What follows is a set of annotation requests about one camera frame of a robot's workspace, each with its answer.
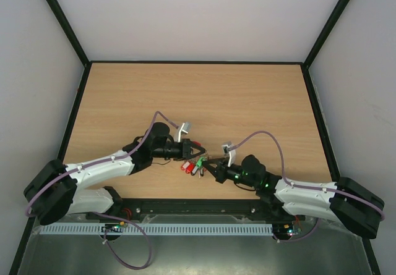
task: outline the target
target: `wooden tabletop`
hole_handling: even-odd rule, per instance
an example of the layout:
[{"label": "wooden tabletop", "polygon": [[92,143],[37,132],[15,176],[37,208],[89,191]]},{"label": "wooden tabletop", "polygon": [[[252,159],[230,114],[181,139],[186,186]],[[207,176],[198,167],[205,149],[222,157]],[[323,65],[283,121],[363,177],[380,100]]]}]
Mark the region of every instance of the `wooden tabletop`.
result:
[{"label": "wooden tabletop", "polygon": [[[269,131],[282,146],[289,178],[331,181],[297,65],[95,63],[64,162],[80,163],[119,150],[144,134],[156,110],[177,124],[191,122],[186,138],[200,142],[211,156],[222,156],[226,141],[237,144],[257,130]],[[280,174],[279,152],[268,136],[255,136],[237,149],[236,164],[248,154]],[[152,165],[95,188],[111,185],[124,198],[257,198],[229,180],[219,184],[208,172],[200,179],[180,166],[173,161]]]}]

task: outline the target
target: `white enclosure wall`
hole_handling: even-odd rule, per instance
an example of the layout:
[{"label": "white enclosure wall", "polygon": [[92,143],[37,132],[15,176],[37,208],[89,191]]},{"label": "white enclosure wall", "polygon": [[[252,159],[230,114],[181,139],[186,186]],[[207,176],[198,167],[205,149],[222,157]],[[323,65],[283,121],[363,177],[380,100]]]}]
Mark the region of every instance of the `white enclosure wall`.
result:
[{"label": "white enclosure wall", "polygon": [[0,274],[26,225],[22,192],[56,157],[82,64],[45,0],[0,0]]},{"label": "white enclosure wall", "polygon": [[304,61],[337,0],[58,0],[91,60]]},{"label": "white enclosure wall", "polygon": [[395,274],[396,0],[351,0],[311,68],[342,176],[385,201],[372,241]]}]

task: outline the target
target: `purple cable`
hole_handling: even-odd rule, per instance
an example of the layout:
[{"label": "purple cable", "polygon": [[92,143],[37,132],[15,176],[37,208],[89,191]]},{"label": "purple cable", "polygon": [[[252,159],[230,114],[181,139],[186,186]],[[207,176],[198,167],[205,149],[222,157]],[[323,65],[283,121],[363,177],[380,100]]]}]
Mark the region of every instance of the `purple cable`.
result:
[{"label": "purple cable", "polygon": [[[300,184],[293,184],[291,183],[291,181],[289,181],[286,176],[285,176],[285,160],[283,158],[283,152],[282,152],[282,148],[280,147],[280,144],[278,142],[278,140],[275,138],[275,136],[273,136],[270,132],[268,131],[256,131],[252,134],[250,134],[249,136],[247,136],[244,140],[242,140],[239,144],[232,146],[231,148],[228,149],[228,151],[231,150],[235,150],[237,148],[239,148],[241,145],[243,145],[244,143],[246,143],[250,138],[252,138],[253,136],[260,134],[260,133],[264,133],[267,134],[268,136],[270,136],[272,138],[272,140],[275,142],[275,144],[278,147],[278,151],[279,151],[279,155],[280,155],[280,163],[281,163],[281,167],[282,167],[282,179],[286,182],[287,185],[290,185],[291,187],[298,187],[298,188],[304,188],[304,189],[308,189],[308,190],[319,190],[321,191],[322,189],[320,187],[312,187],[310,185],[300,185]],[[334,188],[327,188],[328,192],[333,192],[333,193],[338,193],[340,195],[346,196],[348,198],[354,199],[356,201],[359,201],[369,207],[371,207],[372,209],[376,210],[380,215],[381,215],[381,221],[383,221],[385,219],[385,214],[383,212],[383,210],[381,210],[379,207],[377,207],[376,205],[371,204],[370,202],[359,198],[357,196],[354,196],[350,193],[344,192],[342,190],[336,190]]]},{"label": "purple cable", "polygon": [[99,215],[99,216],[101,216],[101,217],[103,217],[103,218],[110,218],[110,219],[116,219],[116,220],[118,220],[118,221],[124,221],[124,222],[127,222],[128,224],[132,224],[134,227],[136,227],[139,231],[141,231],[141,233],[143,234],[143,236],[145,237],[145,239],[146,239],[146,241],[147,241],[147,244],[148,244],[148,258],[147,258],[147,261],[145,262],[145,264],[143,265],[143,266],[141,266],[141,267],[136,267],[136,266],[132,266],[132,265],[130,265],[130,264],[127,264],[125,261],[123,261],[117,254],[116,254],[116,252],[111,248],[111,245],[110,245],[110,243],[109,243],[109,241],[107,241],[107,239],[106,239],[106,236],[107,236],[107,233],[110,231],[110,229],[107,229],[106,231],[105,231],[105,234],[103,235],[103,239],[105,240],[105,243],[106,243],[106,245],[107,245],[107,247],[110,249],[110,251],[112,252],[112,254],[114,255],[114,257],[116,258],[116,260],[120,263],[120,264],[122,264],[124,267],[127,267],[128,269],[132,269],[132,270],[142,270],[142,269],[145,269],[145,268],[147,268],[148,266],[149,266],[149,264],[150,264],[150,261],[151,261],[151,257],[152,257],[152,255],[153,255],[153,247],[152,247],[152,244],[151,244],[151,242],[150,242],[150,239],[148,238],[148,235],[144,232],[144,230],[140,227],[140,226],[138,226],[136,223],[134,223],[133,221],[128,221],[127,219],[123,219],[123,218],[117,218],[117,217],[115,217],[115,216],[111,216],[111,215],[107,215],[107,214],[102,214],[102,213],[98,213],[98,212],[93,212],[93,213],[95,213],[96,215]]},{"label": "purple cable", "polygon": [[279,242],[281,242],[281,243],[290,243],[290,242],[298,242],[298,241],[301,241],[301,240],[303,240],[303,239],[305,239],[305,238],[308,238],[309,236],[311,236],[315,231],[316,231],[316,229],[319,227],[319,225],[321,224],[321,219],[316,219],[316,223],[315,223],[315,226],[305,235],[305,236],[302,236],[302,237],[300,237],[300,238],[297,238],[297,239],[293,239],[293,240],[279,240],[278,238],[277,238],[277,236],[275,236],[275,234],[273,235],[273,237],[275,238],[275,239],[277,239]]},{"label": "purple cable", "polygon": [[[148,134],[150,133],[150,131],[151,131],[151,129],[152,129],[154,123],[155,123],[155,119],[157,118],[157,115],[162,116],[162,117],[164,118],[164,120],[166,120],[166,121],[167,121],[169,124],[171,124],[173,127],[175,127],[175,128],[178,128],[178,127],[179,127],[179,126],[176,125],[174,122],[172,122],[171,120],[169,120],[166,116],[164,116],[164,115],[162,114],[162,112],[156,111],[155,114],[154,114],[154,116],[153,116],[153,119],[152,119],[152,121],[151,121],[151,123],[150,123],[149,128],[147,129],[146,133],[144,134],[144,136],[143,136],[143,138],[141,139],[141,141],[139,142],[139,144],[138,144],[133,150],[131,150],[130,152],[128,152],[128,154],[125,154],[124,156],[117,156],[117,157],[115,157],[115,159],[125,159],[125,158],[127,158],[128,156],[130,156],[131,154],[133,154],[135,151],[137,151],[137,150],[142,146],[143,142],[147,139]],[[100,159],[100,160],[98,160],[98,161],[95,161],[95,162],[92,162],[92,163],[83,165],[83,166],[82,166],[82,169],[86,169],[86,168],[92,167],[92,166],[94,166],[94,165],[102,164],[102,163],[107,163],[107,162],[110,162],[110,161],[112,161],[111,158]],[[59,180],[63,179],[64,177],[68,176],[69,174],[72,174],[72,173],[75,173],[75,172],[78,172],[78,169],[77,169],[77,168],[72,169],[72,170],[70,170],[70,171],[67,171],[67,172],[65,172],[65,173],[63,173],[63,174],[61,174],[61,175],[55,177],[55,178],[54,178],[53,180],[51,180],[50,182],[48,182],[48,183],[47,183],[41,190],[39,190],[38,193],[29,201],[29,203],[28,203],[28,205],[27,205],[27,207],[26,207],[26,210],[25,210],[25,215],[26,215],[27,217],[29,217],[29,218],[34,217],[35,215],[29,212],[29,211],[30,211],[30,208],[32,208],[32,205],[34,204],[34,202],[36,202],[36,200],[37,200],[47,189],[49,189],[53,184],[55,184],[55,183],[58,182]]]}]

